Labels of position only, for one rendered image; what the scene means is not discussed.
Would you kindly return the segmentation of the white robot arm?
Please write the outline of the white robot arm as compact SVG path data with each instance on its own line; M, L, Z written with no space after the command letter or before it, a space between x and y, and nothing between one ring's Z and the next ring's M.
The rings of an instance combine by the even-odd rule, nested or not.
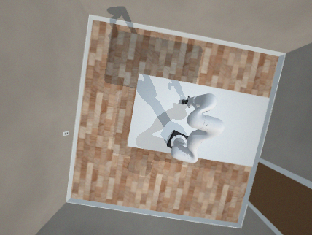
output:
M187 123L190 127L197 130L192 131L187 139L182 135L176 135L171 140L171 155L180 161L195 163L198 160L198 147L207 139L219 136L224 130L224 123L216 117L204 115L215 108L217 98L214 94L207 93L200 96L194 96L189 100L179 100L180 104L188 102L193 105L195 110L187 117Z

